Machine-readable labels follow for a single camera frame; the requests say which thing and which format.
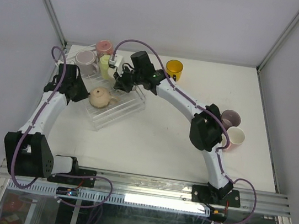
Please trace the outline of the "beige stoneware mug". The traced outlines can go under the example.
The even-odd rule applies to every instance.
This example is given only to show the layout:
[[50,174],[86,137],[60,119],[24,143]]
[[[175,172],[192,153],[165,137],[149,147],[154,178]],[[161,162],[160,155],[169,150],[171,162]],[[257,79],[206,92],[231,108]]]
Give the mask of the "beige stoneware mug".
[[90,91],[89,103],[95,108],[104,108],[109,104],[116,104],[120,98],[113,96],[105,87],[95,87]]

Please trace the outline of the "clear acrylic dish rack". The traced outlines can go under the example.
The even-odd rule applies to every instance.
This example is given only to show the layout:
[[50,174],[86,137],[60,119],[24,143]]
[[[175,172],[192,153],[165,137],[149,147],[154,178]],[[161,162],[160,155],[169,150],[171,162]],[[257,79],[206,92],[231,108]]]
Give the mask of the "clear acrylic dish rack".
[[91,129],[98,131],[133,113],[145,109],[146,97],[140,88],[131,92],[114,89],[115,70],[109,67],[110,55],[98,53],[95,45],[67,45],[68,63],[81,69],[83,83],[89,93],[83,99],[82,111],[88,117]]

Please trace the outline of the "pale yellow mug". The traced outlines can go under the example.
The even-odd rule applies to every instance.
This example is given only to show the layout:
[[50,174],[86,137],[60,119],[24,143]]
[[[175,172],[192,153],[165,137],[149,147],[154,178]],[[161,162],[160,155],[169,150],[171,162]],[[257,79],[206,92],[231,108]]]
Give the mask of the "pale yellow mug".
[[103,79],[109,80],[110,76],[108,74],[108,69],[109,69],[109,60],[110,60],[110,55],[102,55],[99,59],[99,69],[100,69],[100,74]]

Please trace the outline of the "lavender mug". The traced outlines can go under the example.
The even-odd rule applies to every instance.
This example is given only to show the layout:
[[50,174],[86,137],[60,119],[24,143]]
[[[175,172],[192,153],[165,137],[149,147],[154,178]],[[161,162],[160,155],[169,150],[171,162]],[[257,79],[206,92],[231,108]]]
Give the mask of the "lavender mug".
[[92,76],[99,73],[97,56],[92,51],[80,51],[76,54],[75,63],[83,76]]

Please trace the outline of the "pink patterned mug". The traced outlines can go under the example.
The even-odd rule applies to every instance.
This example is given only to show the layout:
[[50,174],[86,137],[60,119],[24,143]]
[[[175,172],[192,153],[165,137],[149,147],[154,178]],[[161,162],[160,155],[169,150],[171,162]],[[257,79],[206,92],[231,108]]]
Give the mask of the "pink patterned mug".
[[98,58],[104,55],[112,55],[114,52],[113,45],[109,40],[102,40],[96,43],[95,51],[97,52]]

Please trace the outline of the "mauve purple mug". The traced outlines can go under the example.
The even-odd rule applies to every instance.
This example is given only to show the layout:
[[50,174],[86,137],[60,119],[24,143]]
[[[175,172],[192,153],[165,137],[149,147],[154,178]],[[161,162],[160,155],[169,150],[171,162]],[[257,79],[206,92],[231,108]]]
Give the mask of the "mauve purple mug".
[[226,130],[230,127],[238,127],[241,124],[241,116],[234,110],[225,110],[221,114],[222,125]]

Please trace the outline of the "green-inside patterned mug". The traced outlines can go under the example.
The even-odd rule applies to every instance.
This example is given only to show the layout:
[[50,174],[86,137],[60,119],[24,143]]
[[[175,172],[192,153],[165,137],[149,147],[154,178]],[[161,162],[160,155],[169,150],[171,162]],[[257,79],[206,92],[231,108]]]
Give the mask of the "green-inside patterned mug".
[[113,74],[113,73],[110,73],[110,74],[109,74],[109,81],[110,81],[112,84],[115,84],[115,82],[116,82],[116,79],[115,79],[115,77],[114,77],[114,74]]

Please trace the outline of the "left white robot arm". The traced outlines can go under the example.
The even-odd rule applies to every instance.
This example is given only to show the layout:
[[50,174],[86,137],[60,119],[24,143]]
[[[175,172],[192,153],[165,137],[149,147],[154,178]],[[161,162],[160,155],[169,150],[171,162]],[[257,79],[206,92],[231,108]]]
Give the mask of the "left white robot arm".
[[17,132],[5,135],[9,174],[38,178],[60,174],[68,184],[78,180],[77,158],[54,155],[47,139],[56,119],[67,105],[88,98],[89,93],[80,73],[76,65],[60,64],[58,74],[44,87],[39,106],[30,120]]

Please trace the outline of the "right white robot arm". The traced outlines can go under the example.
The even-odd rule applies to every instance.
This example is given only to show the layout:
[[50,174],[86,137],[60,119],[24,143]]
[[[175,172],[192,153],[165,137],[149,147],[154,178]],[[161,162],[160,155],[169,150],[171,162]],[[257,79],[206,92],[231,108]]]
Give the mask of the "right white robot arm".
[[147,52],[136,52],[130,59],[132,65],[118,59],[116,54],[109,60],[109,66],[115,68],[114,89],[131,92],[134,86],[142,85],[178,109],[190,122],[190,142],[202,152],[205,160],[210,200],[217,204],[226,201],[233,189],[233,181],[222,166],[222,150],[225,148],[221,143],[226,129],[219,108],[215,104],[203,107],[185,94],[164,68],[155,69]]

